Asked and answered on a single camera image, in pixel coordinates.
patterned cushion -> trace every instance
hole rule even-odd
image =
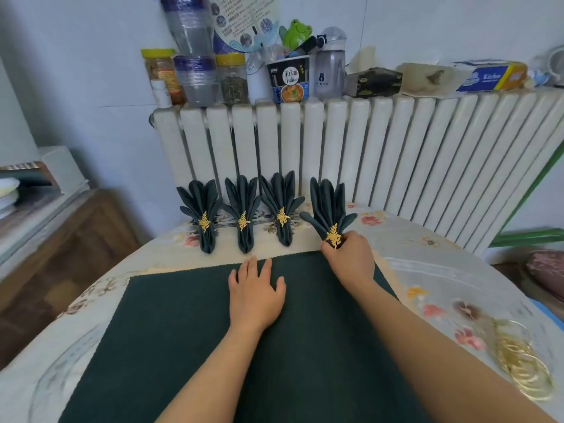
[[[564,297],[564,251],[552,249],[533,252],[527,261],[527,270],[547,290]]]

floral tablecloth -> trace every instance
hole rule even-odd
[[[505,378],[484,349],[472,319],[483,312],[527,326],[556,385],[554,398],[539,406],[564,421],[564,362],[558,354],[564,350],[564,333],[546,315],[502,274],[444,237],[384,211],[354,204],[347,211],[359,214],[349,229],[368,238],[375,261],[402,303]],[[319,236],[297,215],[291,220],[294,239],[289,248],[279,243],[272,221],[259,212],[252,255],[262,259],[319,248]],[[0,372],[0,421],[55,423],[130,277],[242,262],[248,256],[237,247],[235,226],[236,220],[221,213],[215,251],[208,256],[200,251],[195,227],[183,224],[101,277]]]

pile of gold rings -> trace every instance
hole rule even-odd
[[[527,328],[508,319],[492,318],[492,325],[495,349],[491,353],[521,393],[534,401],[552,398],[554,379],[546,364],[535,355]]]

white bowl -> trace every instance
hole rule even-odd
[[[16,178],[0,178],[0,219],[16,210],[14,203],[18,200],[18,185]]]

forearm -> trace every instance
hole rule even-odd
[[[375,282],[362,285],[350,291],[352,296],[435,421],[554,421],[514,386]]]
[[[231,422],[260,336],[258,332],[229,328],[157,423]]]

